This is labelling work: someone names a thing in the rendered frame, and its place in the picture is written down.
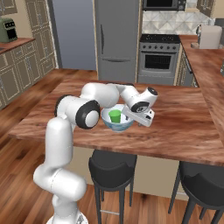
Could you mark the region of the tall beige cupboard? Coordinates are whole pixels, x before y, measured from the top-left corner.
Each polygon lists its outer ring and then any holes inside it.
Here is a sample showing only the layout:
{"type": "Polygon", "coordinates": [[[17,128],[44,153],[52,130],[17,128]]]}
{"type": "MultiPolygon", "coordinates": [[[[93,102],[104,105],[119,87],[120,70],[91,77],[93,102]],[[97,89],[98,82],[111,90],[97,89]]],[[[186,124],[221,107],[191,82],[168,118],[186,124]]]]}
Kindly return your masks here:
{"type": "Polygon", "coordinates": [[[31,24],[32,36],[42,76],[55,68],[52,33],[46,9],[46,0],[24,0],[31,24]]]}

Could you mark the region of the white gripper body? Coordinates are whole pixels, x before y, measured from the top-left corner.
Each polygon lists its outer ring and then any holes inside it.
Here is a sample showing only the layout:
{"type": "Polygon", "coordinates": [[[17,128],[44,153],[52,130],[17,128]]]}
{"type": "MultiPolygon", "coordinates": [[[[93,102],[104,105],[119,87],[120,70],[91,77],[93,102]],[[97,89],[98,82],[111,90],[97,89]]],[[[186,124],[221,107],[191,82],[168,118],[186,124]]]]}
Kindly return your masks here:
{"type": "Polygon", "coordinates": [[[150,127],[155,115],[155,112],[148,108],[145,112],[135,113],[132,112],[127,105],[122,109],[122,113],[130,119],[142,124],[143,126],[150,127]]]}

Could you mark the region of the green cup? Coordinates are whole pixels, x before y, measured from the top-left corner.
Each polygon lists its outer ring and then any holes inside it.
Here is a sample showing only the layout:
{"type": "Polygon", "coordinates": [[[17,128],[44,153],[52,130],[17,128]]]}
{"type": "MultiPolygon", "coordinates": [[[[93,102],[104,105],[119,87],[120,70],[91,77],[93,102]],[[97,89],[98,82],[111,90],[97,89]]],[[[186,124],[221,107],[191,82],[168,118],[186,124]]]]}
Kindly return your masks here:
{"type": "Polygon", "coordinates": [[[121,121],[121,111],[119,109],[113,109],[108,112],[112,123],[119,123],[121,121]]]}

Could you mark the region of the black microwave oven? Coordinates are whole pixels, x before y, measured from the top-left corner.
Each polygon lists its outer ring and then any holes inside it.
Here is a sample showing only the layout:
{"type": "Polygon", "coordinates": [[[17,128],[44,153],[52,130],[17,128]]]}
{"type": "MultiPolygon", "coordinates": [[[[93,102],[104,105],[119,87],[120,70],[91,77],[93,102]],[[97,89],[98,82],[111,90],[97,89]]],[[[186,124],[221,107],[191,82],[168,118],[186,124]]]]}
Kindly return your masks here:
{"type": "Polygon", "coordinates": [[[143,0],[144,11],[184,11],[186,0],[143,0]]]}

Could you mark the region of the beige wall cupboard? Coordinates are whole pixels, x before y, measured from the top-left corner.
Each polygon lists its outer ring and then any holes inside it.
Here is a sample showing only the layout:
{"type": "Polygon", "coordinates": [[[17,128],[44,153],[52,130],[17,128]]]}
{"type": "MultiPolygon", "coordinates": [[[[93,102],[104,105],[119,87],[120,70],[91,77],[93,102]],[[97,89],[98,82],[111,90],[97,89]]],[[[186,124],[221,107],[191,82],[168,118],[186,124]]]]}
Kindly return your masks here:
{"type": "Polygon", "coordinates": [[[216,0],[198,0],[197,9],[204,15],[214,18],[215,17],[215,4],[216,0]]]}
{"type": "Polygon", "coordinates": [[[0,16],[17,13],[15,0],[0,0],[0,16]]]}

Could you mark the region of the pale blue patterned bowl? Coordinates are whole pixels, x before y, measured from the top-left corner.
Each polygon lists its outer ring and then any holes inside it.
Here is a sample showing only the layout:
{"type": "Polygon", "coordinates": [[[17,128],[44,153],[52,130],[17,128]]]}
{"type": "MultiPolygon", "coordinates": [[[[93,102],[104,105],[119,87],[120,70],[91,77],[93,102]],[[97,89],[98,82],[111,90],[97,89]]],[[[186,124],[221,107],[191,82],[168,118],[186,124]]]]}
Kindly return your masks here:
{"type": "Polygon", "coordinates": [[[124,114],[121,114],[121,121],[119,123],[111,122],[109,112],[114,109],[122,111],[123,108],[124,108],[123,104],[116,104],[112,108],[104,108],[101,111],[101,119],[103,120],[104,124],[114,132],[123,132],[127,130],[134,122],[133,119],[126,117],[126,115],[124,114]]]}

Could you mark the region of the beige base cupboard run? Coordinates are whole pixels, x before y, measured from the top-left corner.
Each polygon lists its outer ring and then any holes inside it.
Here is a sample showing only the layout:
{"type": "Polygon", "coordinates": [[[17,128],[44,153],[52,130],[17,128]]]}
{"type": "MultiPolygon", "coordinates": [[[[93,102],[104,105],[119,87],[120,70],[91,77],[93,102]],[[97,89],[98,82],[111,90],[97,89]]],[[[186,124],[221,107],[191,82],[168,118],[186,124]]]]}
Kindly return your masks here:
{"type": "Polygon", "coordinates": [[[10,43],[0,42],[0,110],[55,67],[52,53],[43,60],[39,59],[34,38],[19,38],[10,43]]]}

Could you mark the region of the grey fridge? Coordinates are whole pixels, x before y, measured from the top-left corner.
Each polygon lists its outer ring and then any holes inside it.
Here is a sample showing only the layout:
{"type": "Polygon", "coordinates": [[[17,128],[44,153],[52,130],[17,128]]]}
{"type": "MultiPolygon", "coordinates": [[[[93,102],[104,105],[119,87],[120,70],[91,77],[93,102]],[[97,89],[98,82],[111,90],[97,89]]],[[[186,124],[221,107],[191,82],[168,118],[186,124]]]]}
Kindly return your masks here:
{"type": "Polygon", "coordinates": [[[139,0],[94,0],[98,77],[134,82],[139,0]]]}

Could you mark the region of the black bar stool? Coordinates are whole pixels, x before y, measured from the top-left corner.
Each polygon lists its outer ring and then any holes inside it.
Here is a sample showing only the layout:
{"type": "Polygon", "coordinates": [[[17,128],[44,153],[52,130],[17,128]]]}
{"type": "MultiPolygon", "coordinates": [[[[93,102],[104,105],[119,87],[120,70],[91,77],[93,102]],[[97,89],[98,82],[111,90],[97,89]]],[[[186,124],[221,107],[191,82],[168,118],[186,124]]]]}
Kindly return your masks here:
{"type": "Polygon", "coordinates": [[[98,224],[102,224],[101,202],[105,192],[119,192],[119,224],[123,224],[125,188],[129,186],[129,204],[132,205],[137,155],[94,150],[88,160],[94,182],[98,224]]]}
{"type": "Polygon", "coordinates": [[[188,224],[196,204],[202,207],[199,216],[201,220],[206,210],[211,209],[215,210],[211,224],[218,224],[224,214],[224,167],[180,161],[171,194],[169,214],[172,212],[179,185],[182,185],[189,197],[181,224],[188,224]]]}

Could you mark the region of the beige cupboards with dishwasher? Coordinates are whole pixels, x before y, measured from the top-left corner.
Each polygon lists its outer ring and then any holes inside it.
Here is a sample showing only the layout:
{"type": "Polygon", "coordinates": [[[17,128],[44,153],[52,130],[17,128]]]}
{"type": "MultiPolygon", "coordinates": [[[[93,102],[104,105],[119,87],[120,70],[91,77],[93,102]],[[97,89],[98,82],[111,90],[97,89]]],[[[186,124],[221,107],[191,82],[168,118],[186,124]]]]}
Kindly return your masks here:
{"type": "Polygon", "coordinates": [[[197,88],[199,86],[185,51],[181,53],[176,85],[191,88],[197,88]]]}

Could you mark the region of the grey oven with hob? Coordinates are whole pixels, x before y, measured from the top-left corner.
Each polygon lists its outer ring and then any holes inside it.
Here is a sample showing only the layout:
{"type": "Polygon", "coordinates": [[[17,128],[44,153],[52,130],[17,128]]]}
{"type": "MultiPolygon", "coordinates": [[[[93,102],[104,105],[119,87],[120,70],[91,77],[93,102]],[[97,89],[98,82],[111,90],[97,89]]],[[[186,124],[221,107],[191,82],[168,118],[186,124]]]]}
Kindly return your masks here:
{"type": "Polygon", "coordinates": [[[143,34],[140,38],[139,83],[172,85],[179,56],[177,34],[143,34]]]}

